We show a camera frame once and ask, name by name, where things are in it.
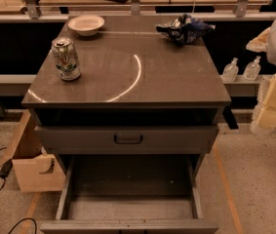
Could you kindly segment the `blue chip bag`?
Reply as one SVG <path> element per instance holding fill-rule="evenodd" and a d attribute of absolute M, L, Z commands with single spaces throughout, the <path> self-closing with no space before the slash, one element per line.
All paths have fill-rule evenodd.
<path fill-rule="evenodd" d="M 193 43 L 215 29 L 214 25 L 207 24 L 188 14 L 183 14 L 169 22 L 156 25 L 158 32 L 181 45 Z"/>

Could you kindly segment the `closed top drawer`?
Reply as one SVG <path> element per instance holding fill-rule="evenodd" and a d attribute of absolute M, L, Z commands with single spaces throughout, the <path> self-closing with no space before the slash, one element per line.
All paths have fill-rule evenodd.
<path fill-rule="evenodd" d="M 200 154 L 208 153 L 217 126 L 190 127 L 42 127 L 35 128 L 49 153 Z"/>

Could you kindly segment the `open middle drawer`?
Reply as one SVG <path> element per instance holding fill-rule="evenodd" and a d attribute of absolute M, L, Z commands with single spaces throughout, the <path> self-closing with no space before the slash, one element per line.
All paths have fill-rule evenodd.
<path fill-rule="evenodd" d="M 185 155 L 74 156 L 44 234 L 216 234 Z"/>

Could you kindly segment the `clear sanitizer bottle right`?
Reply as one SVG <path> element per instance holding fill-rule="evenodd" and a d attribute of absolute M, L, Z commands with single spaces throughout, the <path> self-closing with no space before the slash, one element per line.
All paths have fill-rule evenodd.
<path fill-rule="evenodd" d="M 243 77 L 245 79 L 250 81 L 255 81 L 261 69 L 259 62 L 260 62 L 260 56 L 257 56 L 253 61 L 247 64 L 243 73 Z"/>

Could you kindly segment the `clear sanitizer bottle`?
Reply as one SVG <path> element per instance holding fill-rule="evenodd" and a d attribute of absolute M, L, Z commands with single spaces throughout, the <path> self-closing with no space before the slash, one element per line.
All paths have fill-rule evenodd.
<path fill-rule="evenodd" d="M 257 56 L 253 61 L 247 64 L 243 73 L 243 77 L 245 79 L 250 81 L 255 81 L 261 69 L 259 62 L 260 62 L 260 56 Z"/>
<path fill-rule="evenodd" d="M 234 58 L 223 70 L 222 79 L 224 82 L 234 82 L 238 74 L 239 67 L 237 65 L 238 59 Z"/>

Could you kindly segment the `clear sanitizer bottle left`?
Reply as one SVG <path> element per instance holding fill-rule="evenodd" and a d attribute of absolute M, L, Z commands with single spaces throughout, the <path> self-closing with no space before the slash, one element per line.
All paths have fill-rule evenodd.
<path fill-rule="evenodd" d="M 222 79 L 224 82 L 234 82 L 238 74 L 239 67 L 237 65 L 238 59 L 234 58 L 223 70 Z"/>

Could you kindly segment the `white ceramic bowl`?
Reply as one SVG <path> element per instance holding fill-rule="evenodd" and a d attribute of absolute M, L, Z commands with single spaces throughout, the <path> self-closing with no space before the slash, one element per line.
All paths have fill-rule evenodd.
<path fill-rule="evenodd" d="M 68 27 L 81 36 L 94 36 L 104 25 L 104 19 L 99 16 L 85 15 L 73 18 L 69 21 Z"/>

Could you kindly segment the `green soda can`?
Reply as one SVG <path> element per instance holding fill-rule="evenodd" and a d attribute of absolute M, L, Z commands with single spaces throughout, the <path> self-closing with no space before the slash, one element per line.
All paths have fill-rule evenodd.
<path fill-rule="evenodd" d="M 81 76 L 79 58 L 73 41 L 68 37 L 58 37 L 52 41 L 52 54 L 55 58 L 59 77 L 73 81 Z"/>

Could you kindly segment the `wooden box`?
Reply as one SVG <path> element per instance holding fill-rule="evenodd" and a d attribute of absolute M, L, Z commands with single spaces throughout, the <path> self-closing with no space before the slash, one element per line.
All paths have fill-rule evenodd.
<path fill-rule="evenodd" d="M 48 154 L 34 133 L 35 119 L 25 110 L 4 151 L 1 166 L 12 160 L 21 192 L 61 191 L 65 173 L 53 154 Z"/>

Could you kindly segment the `black power adapter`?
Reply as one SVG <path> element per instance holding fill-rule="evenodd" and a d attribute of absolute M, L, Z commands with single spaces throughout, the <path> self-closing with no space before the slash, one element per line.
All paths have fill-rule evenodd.
<path fill-rule="evenodd" d="M 12 167 L 13 167 L 13 162 L 12 162 L 12 160 L 6 161 L 6 162 L 3 164 L 3 166 L 1 167 L 1 170 L 0 170 L 0 177 L 1 177 L 1 178 L 6 178 L 6 177 L 9 175 L 9 173 L 10 173 Z"/>

